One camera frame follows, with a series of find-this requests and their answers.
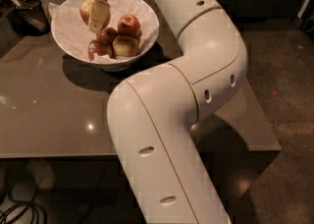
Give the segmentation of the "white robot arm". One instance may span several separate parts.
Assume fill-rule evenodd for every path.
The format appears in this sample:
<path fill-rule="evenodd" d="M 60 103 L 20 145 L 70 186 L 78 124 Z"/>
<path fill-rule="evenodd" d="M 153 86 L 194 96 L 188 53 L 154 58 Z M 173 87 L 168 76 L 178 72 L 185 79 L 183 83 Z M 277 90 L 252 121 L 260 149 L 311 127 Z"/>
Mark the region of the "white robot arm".
<path fill-rule="evenodd" d="M 147 224 L 232 224 L 190 129 L 239 90 L 246 47 L 216 0 L 154 1 L 183 54 L 115 87 L 113 145 Z"/>

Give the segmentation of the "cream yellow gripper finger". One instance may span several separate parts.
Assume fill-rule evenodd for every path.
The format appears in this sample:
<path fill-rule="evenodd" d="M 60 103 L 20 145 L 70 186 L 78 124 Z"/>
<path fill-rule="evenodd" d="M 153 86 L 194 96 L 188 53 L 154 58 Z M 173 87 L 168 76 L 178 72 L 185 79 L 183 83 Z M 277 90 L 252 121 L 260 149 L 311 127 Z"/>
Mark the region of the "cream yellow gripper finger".
<path fill-rule="evenodd" d="M 110 6 L 106 0 L 91 0 L 89 7 L 88 27 L 99 32 L 110 22 Z"/>

